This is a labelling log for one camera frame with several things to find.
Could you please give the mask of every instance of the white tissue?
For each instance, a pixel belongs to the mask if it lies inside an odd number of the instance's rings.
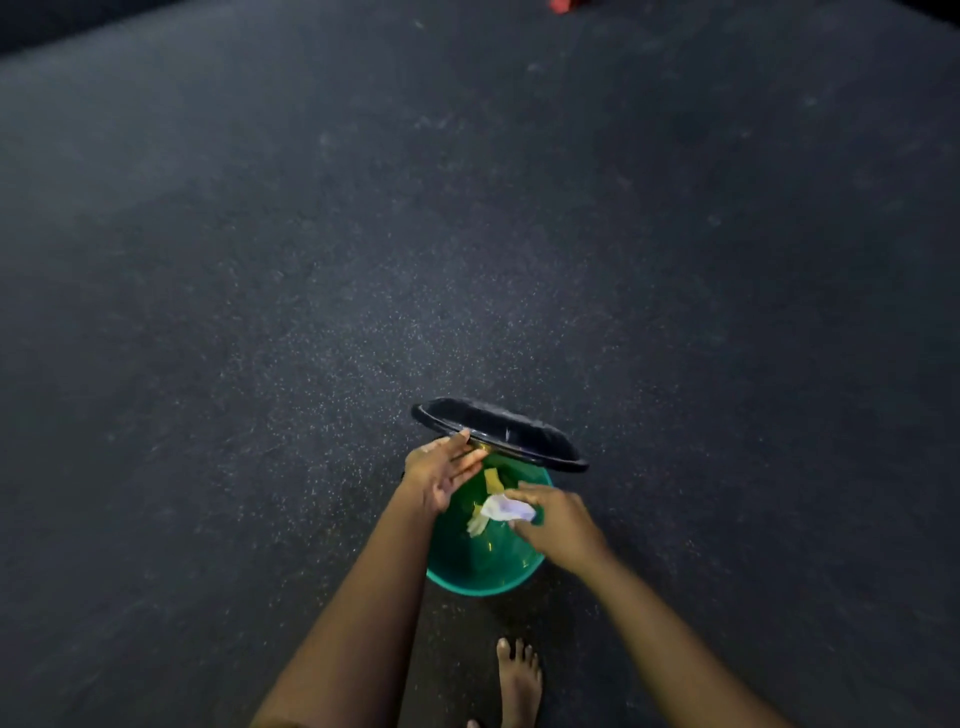
[[[537,511],[532,505],[497,494],[484,501],[480,515],[491,521],[532,521]]]

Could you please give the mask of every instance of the skin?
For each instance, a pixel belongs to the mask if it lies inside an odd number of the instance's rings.
[[[464,430],[407,456],[403,480],[370,540],[280,673],[253,726],[396,725],[433,523],[487,455],[471,449],[468,440]]]
[[[423,594],[433,524],[482,467],[469,432],[410,453],[370,540],[253,719],[254,728],[395,726]],[[521,483],[509,497],[543,509],[515,533],[596,595],[674,728],[788,728],[607,547],[579,496]],[[503,728],[532,728],[542,694],[529,645],[496,647]],[[471,721],[468,728],[478,728]]]
[[[674,728],[788,728],[607,547],[580,496],[521,484],[507,495],[543,509],[514,532],[574,575],[607,610],[647,690]]]

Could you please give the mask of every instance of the dark gray floor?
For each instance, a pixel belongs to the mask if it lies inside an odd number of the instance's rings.
[[[560,482],[788,716],[955,720],[952,29],[195,3],[0,98],[6,724],[243,725],[446,394],[566,429]],[[544,568],[428,587],[403,725],[495,725],[501,634],[543,726],[659,724]]]

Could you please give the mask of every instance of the bare foot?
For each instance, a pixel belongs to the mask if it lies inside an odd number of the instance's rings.
[[[516,656],[510,659],[510,643],[501,638],[496,644],[500,664],[500,696],[503,699],[502,728],[534,728],[540,696],[543,695],[543,673],[540,657],[531,645],[516,641]]]

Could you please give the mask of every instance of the finger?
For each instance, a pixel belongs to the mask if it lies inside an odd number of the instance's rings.
[[[463,457],[457,460],[454,460],[451,463],[451,465],[453,466],[454,474],[460,473],[466,470],[467,468],[472,468],[474,465],[476,465],[485,457],[487,457],[487,455],[489,455],[489,453],[486,450],[476,449],[476,450],[472,450],[471,452],[468,452]]]
[[[538,485],[537,483],[528,483],[526,480],[520,480],[517,483],[517,487],[521,491],[526,491],[527,493],[557,493],[556,488],[551,488],[549,485]]]
[[[432,449],[438,448],[440,445],[446,445],[450,441],[448,437],[438,437],[436,440],[432,440],[426,445],[420,448],[420,452],[429,452]]]
[[[473,452],[473,450],[474,450],[474,447],[470,443],[467,443],[462,448],[454,452],[452,455],[449,455],[449,458],[451,461],[455,461],[458,457],[461,457],[462,455],[465,455],[468,452]]]
[[[457,450],[461,449],[467,444],[469,439],[470,431],[468,429],[462,429],[457,434],[447,439],[447,442],[444,443],[444,450],[449,457],[453,457]]]
[[[456,475],[451,477],[450,493],[451,494],[455,493],[460,486],[462,486],[464,483],[466,483],[468,480],[470,480],[472,477],[478,474],[481,468],[483,468],[483,465],[481,465],[480,463],[476,463],[475,465],[467,468],[462,473],[457,473]]]
[[[533,525],[527,521],[507,521],[510,530],[517,534],[521,539],[527,542],[535,550],[540,551],[538,546],[540,542],[540,532],[542,529],[538,525]]]
[[[503,495],[511,500],[519,500],[523,503],[539,506],[543,506],[544,503],[546,503],[547,497],[549,496],[549,494],[542,493],[540,491],[520,490],[518,488],[508,488],[506,491],[504,491]]]

